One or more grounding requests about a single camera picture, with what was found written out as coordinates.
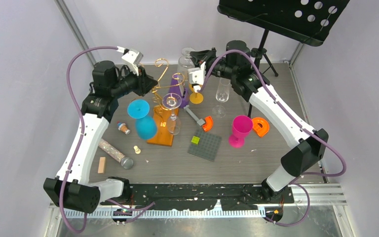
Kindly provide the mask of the blue plastic goblet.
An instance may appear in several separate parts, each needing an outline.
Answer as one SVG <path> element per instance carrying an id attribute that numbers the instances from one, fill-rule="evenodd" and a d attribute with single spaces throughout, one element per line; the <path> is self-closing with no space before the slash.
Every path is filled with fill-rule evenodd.
<path id="1" fill-rule="evenodd" d="M 136 132 L 143 140 L 149 140 L 157 133 L 156 123 L 149 112 L 149 103 L 142 99 L 132 101 L 127 107 L 128 115 L 135 119 Z"/>

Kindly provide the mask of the clear wine glass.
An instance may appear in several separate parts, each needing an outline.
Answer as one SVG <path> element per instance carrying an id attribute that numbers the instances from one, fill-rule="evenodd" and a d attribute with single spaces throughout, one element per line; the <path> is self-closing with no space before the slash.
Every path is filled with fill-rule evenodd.
<path id="1" fill-rule="evenodd" d="M 165 110 L 170 112 L 168 119 L 166 121 L 166 128 L 172 135 L 177 135 L 181 129 L 181 121 L 177 115 L 179 107 L 181 105 L 181 97 L 176 93 L 167 93 L 162 98 L 162 105 Z"/>

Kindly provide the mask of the magenta plastic goblet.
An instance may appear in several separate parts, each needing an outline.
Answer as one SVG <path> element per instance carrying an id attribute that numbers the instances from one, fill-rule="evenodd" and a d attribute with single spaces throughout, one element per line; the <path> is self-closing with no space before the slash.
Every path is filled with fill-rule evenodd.
<path id="1" fill-rule="evenodd" d="M 234 148 L 244 146 L 245 138 L 250 134 L 253 128 L 252 120 L 245 115 L 234 118 L 232 122 L 232 134 L 228 138 L 228 143 Z"/>

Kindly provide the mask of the gold wire glass rack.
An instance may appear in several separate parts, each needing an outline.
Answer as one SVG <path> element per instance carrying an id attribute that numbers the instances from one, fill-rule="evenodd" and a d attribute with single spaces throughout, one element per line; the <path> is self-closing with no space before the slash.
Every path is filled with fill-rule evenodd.
<path id="1" fill-rule="evenodd" d="M 160 81 L 164 78 L 169 69 L 169 61 L 164 58 L 158 58 L 155 60 L 154 65 L 156 67 L 165 66 L 165 69 L 157 79 L 158 85 L 151 90 L 151 93 L 153 94 L 153 102 L 155 102 L 153 119 L 157 126 L 157 134 L 147 140 L 147 143 L 151 145 L 171 147 L 173 145 L 174 136 L 178 135 L 181 131 L 182 125 L 178 114 L 183 99 L 181 95 L 175 92 L 168 92 L 165 95 L 160 95 L 158 92 L 161 89 L 179 89 L 185 84 L 186 78 L 182 73 L 174 73 L 171 76 L 171 81 L 174 84 L 161 86 Z"/>

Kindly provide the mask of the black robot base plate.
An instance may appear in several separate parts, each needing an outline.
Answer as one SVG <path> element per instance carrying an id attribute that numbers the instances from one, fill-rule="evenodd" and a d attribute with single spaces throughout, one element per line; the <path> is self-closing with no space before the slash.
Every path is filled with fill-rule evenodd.
<path id="1" fill-rule="evenodd" d="M 292 204 L 291 188 L 276 197 L 265 195 L 260 184 L 130 184 L 123 195 L 113 198 L 120 204 L 152 210 L 211 210 L 220 204 L 225 211 L 253 210 L 257 204 Z"/>

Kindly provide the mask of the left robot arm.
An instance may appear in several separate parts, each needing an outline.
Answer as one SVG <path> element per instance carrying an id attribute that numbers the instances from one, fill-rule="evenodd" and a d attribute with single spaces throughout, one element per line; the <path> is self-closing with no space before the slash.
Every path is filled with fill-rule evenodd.
<path id="1" fill-rule="evenodd" d="M 91 165 L 103 134 L 118 108 L 119 98 L 133 92 L 144 96 L 157 84 L 143 66 L 134 73 L 129 66 L 118 68 L 112 61 L 94 65 L 90 93 L 79 112 L 79 126 L 68 156 L 54 178 L 46 178 L 43 188 L 57 207 L 92 213 L 114 198 L 127 204 L 132 197 L 129 180 L 109 177 L 90 183 Z"/>

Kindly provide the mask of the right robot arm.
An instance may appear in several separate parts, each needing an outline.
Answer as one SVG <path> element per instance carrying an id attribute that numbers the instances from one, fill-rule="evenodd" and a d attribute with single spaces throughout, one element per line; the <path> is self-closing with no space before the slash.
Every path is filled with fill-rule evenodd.
<path id="1" fill-rule="evenodd" d="M 283 136 L 290 151 L 262 182 L 264 200 L 276 202 L 282 189 L 323 158 L 329 135 L 324 129 L 314 129 L 288 107 L 259 72 L 245 42 L 232 40 L 227 46 L 222 56 L 216 55 L 215 48 L 190 52 L 194 68 L 189 72 L 189 82 L 199 92 L 210 76 L 228 79 L 233 91 L 261 111 Z"/>

